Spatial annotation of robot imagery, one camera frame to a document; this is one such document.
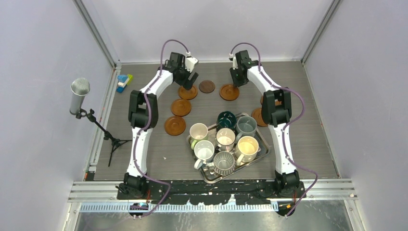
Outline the orange wooden coaster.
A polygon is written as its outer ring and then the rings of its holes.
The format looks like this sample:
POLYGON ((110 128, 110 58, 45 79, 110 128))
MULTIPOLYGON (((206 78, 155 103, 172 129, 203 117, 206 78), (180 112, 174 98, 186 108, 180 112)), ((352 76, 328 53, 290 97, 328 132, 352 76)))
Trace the orange wooden coaster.
POLYGON ((186 116, 191 112, 191 103, 185 99, 176 99, 171 104, 171 112, 175 116, 186 116))
POLYGON ((195 85, 193 85, 190 90, 186 90, 183 86, 180 86, 178 89, 179 97, 185 100, 192 100, 197 96, 197 94, 198 90, 195 85))
POLYGON ((234 101, 240 94, 239 88, 232 84, 225 84, 220 88, 219 95, 223 100, 234 101))
POLYGON ((171 116, 164 123, 165 131, 170 136, 178 136, 186 129, 186 122, 180 116, 171 116))
POLYGON ((254 109, 253 111, 252 111, 252 114, 251 114, 251 117, 252 118, 254 118, 255 119, 255 121, 256 121, 256 123, 257 123, 257 125, 259 126, 259 127, 267 127, 268 126, 268 124, 266 124, 264 121, 263 121, 263 118, 262 118, 262 108, 256 108, 256 109, 254 109))
MULTIPOLYGON (((261 104, 263 104, 263 99, 264 99, 264 97, 262 96, 261 99, 260 99, 260 103, 261 103, 261 104)), ((279 100, 278 98, 276 98, 276 97, 274 97, 274 102, 275 102, 275 105, 276 105, 276 106, 282 105, 282 101, 280 101, 280 100, 279 100)))

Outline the dark walnut wooden coaster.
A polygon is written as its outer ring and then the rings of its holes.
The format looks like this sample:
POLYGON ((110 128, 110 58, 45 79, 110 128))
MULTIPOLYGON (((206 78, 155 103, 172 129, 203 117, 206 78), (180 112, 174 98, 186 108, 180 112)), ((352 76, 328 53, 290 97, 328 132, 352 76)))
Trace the dark walnut wooden coaster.
POLYGON ((199 90, 202 93, 212 93, 215 90, 215 84, 211 80, 204 80, 199 84, 199 90))

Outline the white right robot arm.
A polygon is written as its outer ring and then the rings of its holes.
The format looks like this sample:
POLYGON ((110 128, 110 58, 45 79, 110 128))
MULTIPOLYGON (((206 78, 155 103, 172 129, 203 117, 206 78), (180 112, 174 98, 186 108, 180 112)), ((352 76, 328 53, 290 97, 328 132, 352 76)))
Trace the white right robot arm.
POLYGON ((234 86, 248 82, 263 94, 261 118, 272 135, 276 157, 274 191, 280 197, 288 197, 300 185, 299 173, 293 163, 289 138, 289 122, 292 117, 291 92, 272 80, 258 62, 234 64, 230 69, 234 86))

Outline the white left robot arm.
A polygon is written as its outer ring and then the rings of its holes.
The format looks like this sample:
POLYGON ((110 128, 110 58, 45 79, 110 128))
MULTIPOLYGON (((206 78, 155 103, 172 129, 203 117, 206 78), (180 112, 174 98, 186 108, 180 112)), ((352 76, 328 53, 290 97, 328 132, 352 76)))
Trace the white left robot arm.
POLYGON ((198 73, 195 65, 170 67, 162 65, 152 80, 142 89, 133 90, 129 100, 128 120, 132 127, 130 161, 119 190, 136 199, 147 195, 147 152, 151 133, 158 121, 158 98, 173 82, 192 88, 198 73))

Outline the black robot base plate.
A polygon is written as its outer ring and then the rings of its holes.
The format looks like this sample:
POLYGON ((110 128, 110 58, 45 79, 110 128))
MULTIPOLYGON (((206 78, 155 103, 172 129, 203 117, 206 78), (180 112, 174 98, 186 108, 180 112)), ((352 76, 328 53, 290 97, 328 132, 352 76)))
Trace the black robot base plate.
POLYGON ((306 189, 303 182, 297 188, 278 192, 274 180, 221 180, 214 184, 203 180, 173 180, 170 191, 166 185, 148 182, 141 190, 131 189, 120 183, 116 188, 119 200, 144 200, 153 204, 163 199, 164 205, 225 205, 231 199, 238 205, 269 204, 270 199, 294 202, 306 189))

